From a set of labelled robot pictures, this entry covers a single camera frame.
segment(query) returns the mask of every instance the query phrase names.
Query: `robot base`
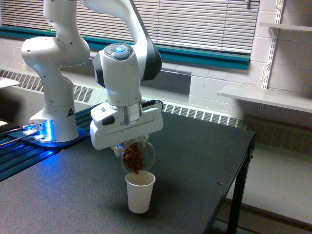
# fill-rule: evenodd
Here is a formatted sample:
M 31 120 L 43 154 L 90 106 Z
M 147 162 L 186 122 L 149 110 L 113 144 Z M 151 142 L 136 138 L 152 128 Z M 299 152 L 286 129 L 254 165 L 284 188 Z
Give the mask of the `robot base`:
M 87 136 L 86 131 L 84 129 L 82 129 L 82 128 L 78 128 L 78 133 L 79 133 L 79 136 L 76 139 L 70 140 L 70 141 L 67 141 L 67 142 L 41 143 L 40 141 L 35 140 L 32 137 L 26 137 L 26 138 L 22 139 L 21 141 L 26 141 L 26 142 L 28 142 L 30 144 L 37 145 L 37 146 L 40 146 L 42 148 L 54 148 L 54 149 L 62 148 L 62 149 L 66 149 L 66 148 L 68 148 L 68 147 L 70 147 L 72 145 L 75 145 L 78 142 L 82 141 Z M 9 136 L 12 137 L 12 138 L 19 138 L 19 137 L 24 137 L 25 134 L 23 132 L 15 132 L 15 133 L 9 134 Z

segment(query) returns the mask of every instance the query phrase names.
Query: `warning label sticker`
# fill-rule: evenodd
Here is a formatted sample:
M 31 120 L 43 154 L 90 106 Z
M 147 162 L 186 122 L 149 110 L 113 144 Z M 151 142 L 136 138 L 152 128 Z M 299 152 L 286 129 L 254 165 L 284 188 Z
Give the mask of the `warning label sticker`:
M 67 117 L 72 116 L 74 114 L 73 109 L 70 108 Z

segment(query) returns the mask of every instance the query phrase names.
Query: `wall heater vent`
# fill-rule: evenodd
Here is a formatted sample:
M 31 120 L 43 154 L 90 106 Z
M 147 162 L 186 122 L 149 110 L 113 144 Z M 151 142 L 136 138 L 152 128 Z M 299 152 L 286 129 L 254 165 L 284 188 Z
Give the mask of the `wall heater vent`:
M 34 77 L 34 76 L 6 71 L 6 70 L 0 70 L 0 77 L 18 81 L 19 82 L 18 87 L 20 88 L 29 89 L 29 90 L 43 93 L 43 85 L 39 77 Z M 93 92 L 93 88 L 91 87 L 74 85 L 74 99 L 75 100 L 89 103 L 92 92 Z
M 20 82 L 18 88 L 43 92 L 43 86 L 39 77 L 1 69 L 0 77 Z M 89 105 L 95 105 L 99 102 L 101 92 L 102 89 L 98 90 L 98 88 L 93 86 L 74 84 L 75 100 L 88 103 Z M 239 119 L 228 114 L 171 102 L 164 102 L 162 111 L 173 115 L 196 118 L 202 121 L 254 131 L 256 132 L 256 142 L 258 143 L 294 152 L 312 154 L 312 131 L 310 130 L 302 130 L 300 128 L 258 119 Z
M 312 131 L 288 127 L 278 123 L 259 123 L 256 119 L 252 121 L 238 119 L 227 114 L 170 102 L 164 103 L 163 112 L 254 131 L 258 143 L 312 154 Z

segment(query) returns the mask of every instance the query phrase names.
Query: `black cable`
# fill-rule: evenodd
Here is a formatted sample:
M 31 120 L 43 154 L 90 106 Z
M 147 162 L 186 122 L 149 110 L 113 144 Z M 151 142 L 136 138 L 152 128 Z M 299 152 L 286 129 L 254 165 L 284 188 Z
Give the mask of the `black cable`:
M 13 133 L 13 132 L 17 132 L 17 131 L 22 131 L 23 128 L 16 128 L 16 129 L 11 129 L 11 130 L 8 130 L 8 131 L 5 131 L 3 133 L 0 133 L 0 137 L 4 137 L 10 133 Z
M 21 140 L 21 139 L 26 138 L 26 137 L 29 137 L 29 136 L 30 136 L 30 135 L 24 135 L 24 136 L 21 136 L 21 137 L 19 137 L 19 138 L 14 139 L 14 140 L 6 141 L 5 143 L 0 144 L 0 148 L 1 148 L 2 146 L 5 146 L 5 145 L 7 145 L 7 144 L 13 143 L 13 142 L 15 142 L 15 141 Z
M 160 102 L 161 103 L 161 110 L 164 109 L 164 103 L 161 100 L 155 100 L 155 102 Z
M 34 133 L 32 133 L 32 134 L 29 134 L 29 135 L 24 135 L 24 136 L 21 136 L 21 137 L 19 137 L 19 138 L 16 138 L 16 139 L 13 139 L 13 140 L 10 140 L 10 141 L 6 141 L 6 142 L 0 144 L 0 148 L 1 148 L 2 146 L 7 145 L 7 144 L 13 143 L 13 142 L 15 142 L 15 141 L 19 141 L 19 140 L 24 139 L 24 138 L 26 138 L 26 137 L 35 136 L 35 135 L 38 135 L 38 134 L 40 134 L 40 131 L 34 132 Z
M 142 108 L 155 105 L 155 103 L 157 103 L 157 102 L 161 103 L 161 110 L 163 110 L 164 109 L 164 103 L 161 100 L 149 100 L 149 101 L 143 102 Z

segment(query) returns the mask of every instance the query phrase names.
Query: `blue led light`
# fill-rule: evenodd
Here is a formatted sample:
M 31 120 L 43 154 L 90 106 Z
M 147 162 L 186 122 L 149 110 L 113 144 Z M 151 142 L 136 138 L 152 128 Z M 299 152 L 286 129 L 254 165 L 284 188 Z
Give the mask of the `blue led light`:
M 117 47 L 117 48 L 116 48 L 116 51 L 117 51 L 117 52 L 121 52 L 122 50 L 123 50 L 123 48 L 121 48 L 121 47 Z
M 44 135 L 44 139 L 46 141 L 51 141 L 52 140 L 52 121 L 45 121 L 43 124 L 43 130 L 42 133 Z

